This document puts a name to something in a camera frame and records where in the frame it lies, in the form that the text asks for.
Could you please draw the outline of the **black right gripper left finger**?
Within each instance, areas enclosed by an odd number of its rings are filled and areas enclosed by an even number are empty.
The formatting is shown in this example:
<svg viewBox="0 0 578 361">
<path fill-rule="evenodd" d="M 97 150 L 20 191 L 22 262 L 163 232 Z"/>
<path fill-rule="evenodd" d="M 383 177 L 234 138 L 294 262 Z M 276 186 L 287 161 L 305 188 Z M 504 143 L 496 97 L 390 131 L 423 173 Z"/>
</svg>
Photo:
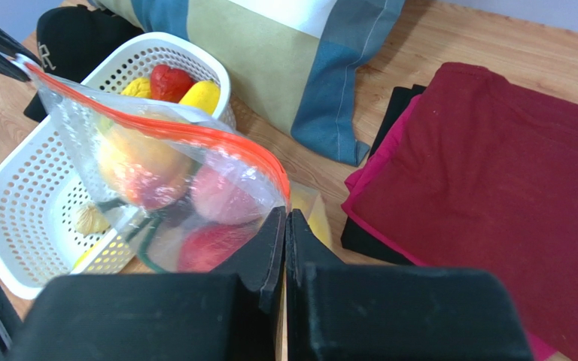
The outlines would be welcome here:
<svg viewBox="0 0 578 361">
<path fill-rule="evenodd" d="M 9 360 L 274 360 L 286 210 L 207 273 L 50 281 Z"/>
</svg>

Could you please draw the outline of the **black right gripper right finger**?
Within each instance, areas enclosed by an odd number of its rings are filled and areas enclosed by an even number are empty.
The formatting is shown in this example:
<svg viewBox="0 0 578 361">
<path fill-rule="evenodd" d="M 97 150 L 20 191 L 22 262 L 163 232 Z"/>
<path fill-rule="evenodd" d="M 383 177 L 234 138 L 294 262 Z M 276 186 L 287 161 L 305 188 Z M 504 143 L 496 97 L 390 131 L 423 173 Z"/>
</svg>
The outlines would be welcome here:
<svg viewBox="0 0 578 361">
<path fill-rule="evenodd" d="M 531 360 L 503 284 L 471 268 L 351 265 L 287 218 L 291 360 Z"/>
</svg>

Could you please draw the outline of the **red apple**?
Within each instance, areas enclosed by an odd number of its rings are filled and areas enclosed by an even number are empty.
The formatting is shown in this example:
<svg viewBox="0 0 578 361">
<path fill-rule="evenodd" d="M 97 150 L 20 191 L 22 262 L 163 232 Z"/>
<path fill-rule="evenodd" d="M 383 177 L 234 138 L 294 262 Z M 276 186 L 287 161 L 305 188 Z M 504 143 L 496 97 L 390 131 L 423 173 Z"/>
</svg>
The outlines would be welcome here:
<svg viewBox="0 0 578 361">
<path fill-rule="evenodd" d="M 209 272 L 232 256 L 258 232 L 255 225 L 215 224 L 192 231 L 183 241 L 176 270 Z"/>
</svg>

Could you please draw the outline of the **green scallion bunch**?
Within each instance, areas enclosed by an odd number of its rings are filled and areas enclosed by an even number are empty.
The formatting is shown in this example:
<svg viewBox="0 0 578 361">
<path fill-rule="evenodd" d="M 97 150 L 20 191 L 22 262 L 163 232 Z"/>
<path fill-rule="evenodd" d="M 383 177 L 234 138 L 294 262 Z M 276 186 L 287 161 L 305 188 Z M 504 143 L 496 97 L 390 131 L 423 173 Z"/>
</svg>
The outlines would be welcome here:
<svg viewBox="0 0 578 361">
<path fill-rule="evenodd" d="M 111 224 L 110 239 L 102 242 L 90 267 L 95 272 L 118 272 L 132 259 L 156 273 L 177 272 L 182 246 L 204 223 L 188 196 L 155 211 L 129 205 L 118 197 L 95 206 Z"/>
</svg>

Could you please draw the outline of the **clear zip top bag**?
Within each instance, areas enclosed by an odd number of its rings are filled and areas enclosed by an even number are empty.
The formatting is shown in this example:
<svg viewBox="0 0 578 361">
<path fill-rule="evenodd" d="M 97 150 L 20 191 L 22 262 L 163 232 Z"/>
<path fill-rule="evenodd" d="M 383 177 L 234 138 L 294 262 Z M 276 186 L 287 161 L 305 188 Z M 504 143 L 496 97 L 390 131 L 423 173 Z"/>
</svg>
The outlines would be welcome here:
<svg viewBox="0 0 578 361">
<path fill-rule="evenodd" d="M 275 210 L 301 210 L 331 245 L 321 194 L 289 180 L 265 147 L 213 118 L 221 95 L 175 69 L 169 80 L 130 73 L 84 86 L 15 65 L 38 89 L 93 207 L 156 272 L 208 272 L 252 242 Z M 161 85 L 196 101 L 176 103 Z"/>
</svg>

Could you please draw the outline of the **pink peach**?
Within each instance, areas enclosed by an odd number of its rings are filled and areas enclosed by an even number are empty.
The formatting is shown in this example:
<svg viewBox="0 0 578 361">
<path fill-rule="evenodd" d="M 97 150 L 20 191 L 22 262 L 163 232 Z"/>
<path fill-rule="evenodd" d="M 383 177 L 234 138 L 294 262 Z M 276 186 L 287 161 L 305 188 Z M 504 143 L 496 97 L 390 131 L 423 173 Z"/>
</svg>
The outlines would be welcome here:
<svg viewBox="0 0 578 361">
<path fill-rule="evenodd" d="M 234 180 L 207 165 L 196 173 L 190 186 L 190 197 L 200 216 L 224 225 L 259 220 L 270 211 Z"/>
</svg>

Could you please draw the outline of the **orange yellow peach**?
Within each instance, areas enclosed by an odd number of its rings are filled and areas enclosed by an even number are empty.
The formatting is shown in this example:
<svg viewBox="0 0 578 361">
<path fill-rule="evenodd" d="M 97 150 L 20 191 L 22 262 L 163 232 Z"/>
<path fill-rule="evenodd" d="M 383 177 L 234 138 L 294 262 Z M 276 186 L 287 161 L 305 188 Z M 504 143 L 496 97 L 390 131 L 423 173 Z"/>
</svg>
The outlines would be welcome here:
<svg viewBox="0 0 578 361">
<path fill-rule="evenodd" d="M 97 117 L 96 161 L 102 179 L 132 205 L 156 210 L 180 199 L 196 162 L 166 142 Z"/>
</svg>

